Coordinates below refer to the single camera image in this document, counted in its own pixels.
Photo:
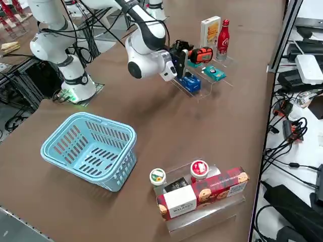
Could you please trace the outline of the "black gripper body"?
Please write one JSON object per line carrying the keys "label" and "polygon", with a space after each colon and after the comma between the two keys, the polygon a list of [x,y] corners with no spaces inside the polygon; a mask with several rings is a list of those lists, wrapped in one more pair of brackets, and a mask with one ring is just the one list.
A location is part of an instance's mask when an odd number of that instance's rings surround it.
{"label": "black gripper body", "polygon": [[182,51],[182,48],[179,44],[172,44],[172,46],[169,48],[169,53],[172,57],[172,62],[177,73],[182,73],[182,67],[180,66],[181,51]]}

